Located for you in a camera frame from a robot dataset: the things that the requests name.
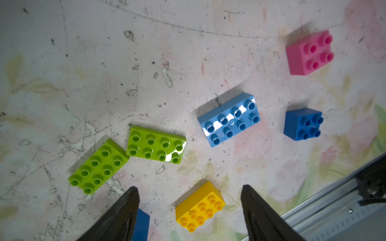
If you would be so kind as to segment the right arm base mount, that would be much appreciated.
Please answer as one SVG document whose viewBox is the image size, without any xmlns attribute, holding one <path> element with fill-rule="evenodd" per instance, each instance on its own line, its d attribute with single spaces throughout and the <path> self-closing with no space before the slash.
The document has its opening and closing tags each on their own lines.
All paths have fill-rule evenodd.
<svg viewBox="0 0 386 241">
<path fill-rule="evenodd" d="M 382 157 L 363 169 L 356 176 L 362 200 L 360 206 L 386 203 L 386 157 Z"/>
</svg>

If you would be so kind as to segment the lime green lego brick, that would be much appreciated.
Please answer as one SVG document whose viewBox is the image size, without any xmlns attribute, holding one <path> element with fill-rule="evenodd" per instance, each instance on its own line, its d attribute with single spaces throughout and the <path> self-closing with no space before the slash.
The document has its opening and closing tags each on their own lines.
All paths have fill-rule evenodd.
<svg viewBox="0 0 386 241">
<path fill-rule="evenodd" d="M 126 154 L 172 164 L 180 164 L 186 147 L 186 137 L 132 126 Z"/>
<path fill-rule="evenodd" d="M 126 151 L 109 138 L 68 178 L 68 181 L 71 186 L 92 195 L 118 172 L 129 158 Z"/>
</svg>

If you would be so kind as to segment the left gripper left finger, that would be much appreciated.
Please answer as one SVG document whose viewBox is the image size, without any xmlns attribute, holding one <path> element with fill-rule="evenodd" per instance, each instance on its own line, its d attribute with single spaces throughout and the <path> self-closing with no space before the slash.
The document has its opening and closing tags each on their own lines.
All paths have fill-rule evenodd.
<svg viewBox="0 0 386 241">
<path fill-rule="evenodd" d="M 139 210 L 139 192 L 130 187 L 79 241 L 130 241 Z"/>
</svg>

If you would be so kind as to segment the dark blue small lego brick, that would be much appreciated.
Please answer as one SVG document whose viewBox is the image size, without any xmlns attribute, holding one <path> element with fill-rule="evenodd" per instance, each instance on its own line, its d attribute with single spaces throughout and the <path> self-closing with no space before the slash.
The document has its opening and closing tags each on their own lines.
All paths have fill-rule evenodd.
<svg viewBox="0 0 386 241">
<path fill-rule="evenodd" d="M 138 210 L 135 229 L 131 241 L 147 241 L 150 224 L 150 215 Z"/>
</svg>

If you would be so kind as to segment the yellow lego brick 2x4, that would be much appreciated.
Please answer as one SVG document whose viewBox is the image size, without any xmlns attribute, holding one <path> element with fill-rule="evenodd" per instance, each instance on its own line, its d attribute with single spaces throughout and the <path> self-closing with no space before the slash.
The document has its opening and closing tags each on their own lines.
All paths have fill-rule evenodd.
<svg viewBox="0 0 386 241">
<path fill-rule="evenodd" d="M 176 207 L 176 222 L 193 233 L 217 212 L 222 211 L 225 205 L 221 192 L 207 181 Z"/>
</svg>

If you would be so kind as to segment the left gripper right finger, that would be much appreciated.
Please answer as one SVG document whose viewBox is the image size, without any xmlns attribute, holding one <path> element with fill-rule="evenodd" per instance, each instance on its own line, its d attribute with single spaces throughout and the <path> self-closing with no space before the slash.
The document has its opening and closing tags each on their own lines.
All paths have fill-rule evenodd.
<svg viewBox="0 0 386 241">
<path fill-rule="evenodd" d="M 250 185 L 243 186 L 241 202 L 251 241 L 304 240 Z"/>
</svg>

